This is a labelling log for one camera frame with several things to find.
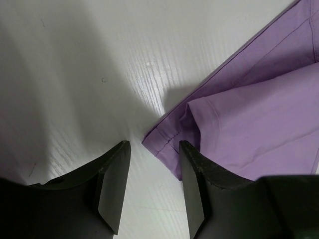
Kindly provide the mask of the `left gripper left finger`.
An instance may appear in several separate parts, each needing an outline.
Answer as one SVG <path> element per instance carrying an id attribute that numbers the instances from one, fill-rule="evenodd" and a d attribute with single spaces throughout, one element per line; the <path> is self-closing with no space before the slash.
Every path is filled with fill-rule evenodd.
<path id="1" fill-rule="evenodd" d="M 124 140 L 45 184 L 1 179 L 1 238 L 111 239 L 119 232 L 130 158 Z"/>

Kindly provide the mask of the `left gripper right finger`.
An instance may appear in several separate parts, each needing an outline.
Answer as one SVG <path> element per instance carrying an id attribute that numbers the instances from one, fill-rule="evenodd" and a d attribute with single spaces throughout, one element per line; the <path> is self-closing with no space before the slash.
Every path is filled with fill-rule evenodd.
<path id="1" fill-rule="evenodd" d="M 179 143 L 182 185 L 192 239 L 316 239 L 316 175 L 240 177 Z"/>

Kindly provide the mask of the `purple trousers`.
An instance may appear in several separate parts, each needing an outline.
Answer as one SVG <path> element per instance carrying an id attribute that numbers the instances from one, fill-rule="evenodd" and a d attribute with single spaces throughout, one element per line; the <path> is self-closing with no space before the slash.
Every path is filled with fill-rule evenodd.
<path id="1" fill-rule="evenodd" d="M 142 144 L 178 179 L 179 143 L 250 180 L 319 164 L 319 3 L 274 19 L 169 112 Z"/>

